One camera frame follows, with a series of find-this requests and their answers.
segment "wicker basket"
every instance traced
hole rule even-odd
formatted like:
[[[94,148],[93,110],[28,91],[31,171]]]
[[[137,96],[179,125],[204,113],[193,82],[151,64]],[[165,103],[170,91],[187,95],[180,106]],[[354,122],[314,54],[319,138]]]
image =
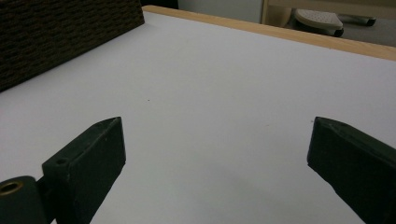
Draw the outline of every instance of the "wicker basket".
[[[0,0],[0,91],[143,23],[139,0]]]

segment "woven basket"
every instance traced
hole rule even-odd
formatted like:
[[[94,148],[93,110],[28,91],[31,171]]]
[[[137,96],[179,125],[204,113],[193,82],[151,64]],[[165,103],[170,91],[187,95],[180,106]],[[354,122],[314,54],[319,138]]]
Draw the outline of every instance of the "woven basket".
[[[0,0],[0,91],[143,23],[139,0]]]

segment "table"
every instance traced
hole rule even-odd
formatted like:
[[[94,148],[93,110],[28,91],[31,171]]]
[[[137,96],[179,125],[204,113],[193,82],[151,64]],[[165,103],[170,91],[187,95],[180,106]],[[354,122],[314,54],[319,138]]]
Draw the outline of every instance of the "table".
[[[396,147],[393,48],[158,7],[145,17],[0,94],[0,179],[39,178],[79,133],[122,116],[127,163],[92,223],[362,223],[306,153],[315,116]]]
[[[263,24],[268,23],[269,6],[293,7],[354,16],[396,19],[396,2],[392,0],[263,0]]]

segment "floor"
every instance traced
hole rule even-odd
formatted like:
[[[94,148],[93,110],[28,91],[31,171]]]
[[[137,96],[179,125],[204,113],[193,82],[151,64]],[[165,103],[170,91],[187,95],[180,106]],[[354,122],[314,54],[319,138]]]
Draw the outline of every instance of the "floor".
[[[338,15],[338,18],[344,24],[344,34],[340,38],[396,47],[396,20],[376,19],[374,26],[366,26],[367,19],[347,15]],[[321,35],[334,34],[334,31],[319,30],[297,22],[294,12],[285,28]]]

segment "white wall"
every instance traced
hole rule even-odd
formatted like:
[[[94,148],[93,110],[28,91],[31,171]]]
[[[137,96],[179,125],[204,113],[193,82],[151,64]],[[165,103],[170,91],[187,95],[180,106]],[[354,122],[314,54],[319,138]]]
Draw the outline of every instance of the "white wall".
[[[182,10],[253,21],[262,20],[262,0],[178,0]]]

